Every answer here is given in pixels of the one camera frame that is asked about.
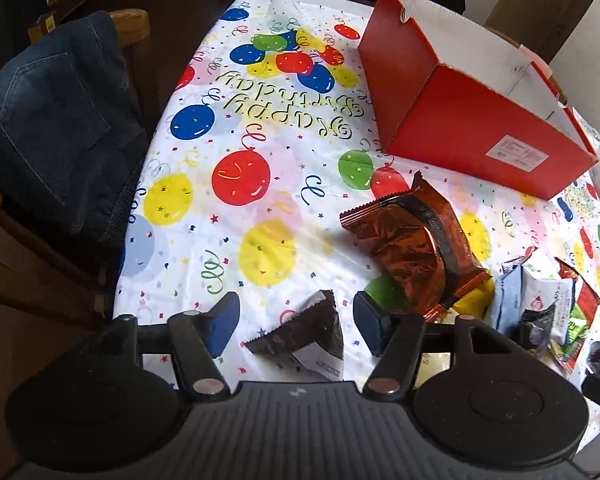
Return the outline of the green foil snack packet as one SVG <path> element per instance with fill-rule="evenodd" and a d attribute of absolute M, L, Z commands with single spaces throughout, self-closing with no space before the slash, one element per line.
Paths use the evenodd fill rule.
<path fill-rule="evenodd" d="M 568 318 L 567 331 L 563 342 L 552 342 L 552 351 L 558 365 L 571 374 L 576 366 L 578 355 L 584 345 L 591 320 L 578 304 L 575 304 Z"/>

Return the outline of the dark triangular snack packet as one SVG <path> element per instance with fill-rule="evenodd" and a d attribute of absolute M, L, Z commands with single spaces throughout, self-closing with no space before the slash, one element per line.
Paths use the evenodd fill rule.
<path fill-rule="evenodd" d="M 287 321 L 246 343 L 256 356 L 290 356 L 302 367 L 331 382 L 341 382 L 344 344 L 332 290 L 321 289 Z"/>

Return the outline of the balloon birthday tablecloth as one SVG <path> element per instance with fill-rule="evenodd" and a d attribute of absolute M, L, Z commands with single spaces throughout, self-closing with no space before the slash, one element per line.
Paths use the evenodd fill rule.
<path fill-rule="evenodd" d="M 218 365 L 243 380 L 323 376 L 246 343 L 334 292 L 343 380 L 375 365 L 353 321 L 362 290 L 378 304 L 395 284 L 358 249 L 340 214 L 404 188 L 419 171 L 452 205 L 478 261 L 499 274 L 530 257 L 537 278 L 556 258 L 600 295 L 600 201 L 589 177 L 552 200 L 384 154 L 358 44 L 368 12 L 332 0 L 236 0 L 187 64 L 140 174 L 125 237 L 115 314 L 145 325 L 240 298 Z M 600 306 L 583 347 L 600 342 Z"/>

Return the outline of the red cardboard box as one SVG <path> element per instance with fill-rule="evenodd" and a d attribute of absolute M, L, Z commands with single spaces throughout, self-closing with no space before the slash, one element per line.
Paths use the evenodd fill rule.
<path fill-rule="evenodd" d="M 437 3 L 377 0 L 358 53 L 389 155 L 542 200 L 598 162 L 532 58 Z"/>

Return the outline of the dark blue jeans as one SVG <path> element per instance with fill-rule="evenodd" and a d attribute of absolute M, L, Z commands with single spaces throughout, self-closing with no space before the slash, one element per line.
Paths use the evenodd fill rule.
<path fill-rule="evenodd" d="M 0 194 L 89 278 L 118 266 L 148 137 L 114 21 L 63 24 L 0 70 Z"/>

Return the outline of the red noodle snack bag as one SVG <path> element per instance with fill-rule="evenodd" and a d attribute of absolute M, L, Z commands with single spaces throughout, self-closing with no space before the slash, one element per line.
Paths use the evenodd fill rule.
<path fill-rule="evenodd" d="M 562 259 L 556 258 L 556 261 L 559 266 L 559 276 L 564 280 L 569 278 L 572 281 L 569 318 L 580 318 L 585 322 L 586 327 L 590 328 L 600 306 L 600 295 L 576 268 Z"/>

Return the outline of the black snack packet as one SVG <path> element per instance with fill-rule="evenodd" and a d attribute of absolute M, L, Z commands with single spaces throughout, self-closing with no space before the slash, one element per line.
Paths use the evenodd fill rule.
<path fill-rule="evenodd" d="M 548 348 L 555 306 L 542 311 L 525 310 L 518 325 L 518 344 L 532 356 L 542 356 Z"/>

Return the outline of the light blue snack packet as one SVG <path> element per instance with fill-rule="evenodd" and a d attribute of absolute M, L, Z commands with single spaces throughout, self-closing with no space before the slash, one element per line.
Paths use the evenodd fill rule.
<path fill-rule="evenodd" d="M 500 334 L 510 337 L 522 317 L 522 292 L 524 291 L 524 266 L 510 266 L 494 281 L 494 296 L 486 309 L 484 322 Z"/>

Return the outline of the wooden chair with jeans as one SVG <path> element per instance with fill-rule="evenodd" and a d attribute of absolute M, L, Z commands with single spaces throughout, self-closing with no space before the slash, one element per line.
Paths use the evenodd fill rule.
<path fill-rule="evenodd" d="M 107 13 L 114 21 L 149 144 L 158 104 L 147 69 L 149 18 L 140 9 Z M 0 194 L 0 304 L 53 321 L 92 326 L 110 315 L 123 246 L 124 242 L 118 266 L 106 266 L 98 278 L 89 278 L 9 218 Z"/>

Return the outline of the copper brown snack packet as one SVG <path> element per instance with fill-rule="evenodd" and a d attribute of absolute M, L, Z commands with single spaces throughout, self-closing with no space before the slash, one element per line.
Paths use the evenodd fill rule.
<path fill-rule="evenodd" d="M 340 224 L 404 293 L 405 313 L 440 320 L 491 277 L 451 204 L 417 171 L 407 192 L 347 210 Z"/>

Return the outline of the wooden door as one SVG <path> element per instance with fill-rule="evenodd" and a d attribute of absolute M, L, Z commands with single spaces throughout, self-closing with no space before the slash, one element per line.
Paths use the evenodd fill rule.
<path fill-rule="evenodd" d="M 498 0 L 486 27 L 549 63 L 594 0 Z"/>

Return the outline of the white blue milk packet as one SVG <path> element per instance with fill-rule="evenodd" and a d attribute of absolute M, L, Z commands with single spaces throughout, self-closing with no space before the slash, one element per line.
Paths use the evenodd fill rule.
<path fill-rule="evenodd" d="M 522 279 L 522 316 L 540 323 L 543 339 L 563 344 L 577 281 L 574 278 L 537 278 L 524 271 Z"/>

